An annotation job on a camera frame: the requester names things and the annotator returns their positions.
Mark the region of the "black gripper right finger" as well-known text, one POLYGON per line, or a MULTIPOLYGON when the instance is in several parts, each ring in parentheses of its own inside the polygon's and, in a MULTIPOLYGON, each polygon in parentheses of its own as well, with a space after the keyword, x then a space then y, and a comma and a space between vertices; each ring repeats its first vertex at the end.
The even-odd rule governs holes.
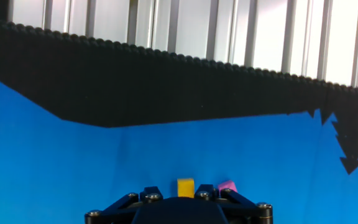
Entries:
POLYGON ((212 202, 210 216, 222 219, 223 223, 273 224, 273 206, 267 202, 254 203, 230 188, 217 189, 201 184, 194 198, 212 202))

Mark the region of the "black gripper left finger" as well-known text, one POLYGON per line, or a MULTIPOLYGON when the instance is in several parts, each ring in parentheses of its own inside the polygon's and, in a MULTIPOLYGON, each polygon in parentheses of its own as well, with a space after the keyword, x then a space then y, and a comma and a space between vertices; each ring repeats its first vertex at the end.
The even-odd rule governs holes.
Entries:
POLYGON ((130 223, 141 206, 163 200, 158 187, 145 187, 142 192, 128 193, 104 210, 85 213, 85 224, 130 223))

